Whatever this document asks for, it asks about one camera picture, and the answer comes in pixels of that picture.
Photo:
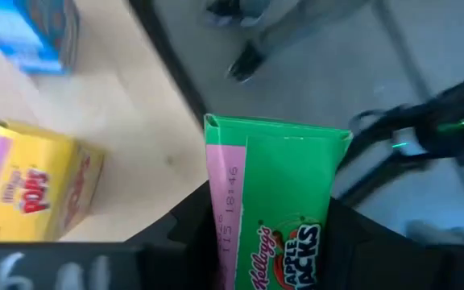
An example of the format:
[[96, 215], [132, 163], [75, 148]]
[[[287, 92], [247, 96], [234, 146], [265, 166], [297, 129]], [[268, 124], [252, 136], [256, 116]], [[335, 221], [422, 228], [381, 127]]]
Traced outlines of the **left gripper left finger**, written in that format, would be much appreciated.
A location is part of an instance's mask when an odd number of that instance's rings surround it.
[[215, 289], [218, 245], [209, 182], [126, 243], [140, 247], [137, 261], [144, 289]]

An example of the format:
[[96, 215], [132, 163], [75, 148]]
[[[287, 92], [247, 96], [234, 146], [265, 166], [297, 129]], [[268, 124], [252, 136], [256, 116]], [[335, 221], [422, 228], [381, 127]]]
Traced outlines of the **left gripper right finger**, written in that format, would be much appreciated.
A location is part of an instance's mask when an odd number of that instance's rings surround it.
[[326, 290], [437, 289], [441, 252], [416, 243], [330, 199], [322, 235]]

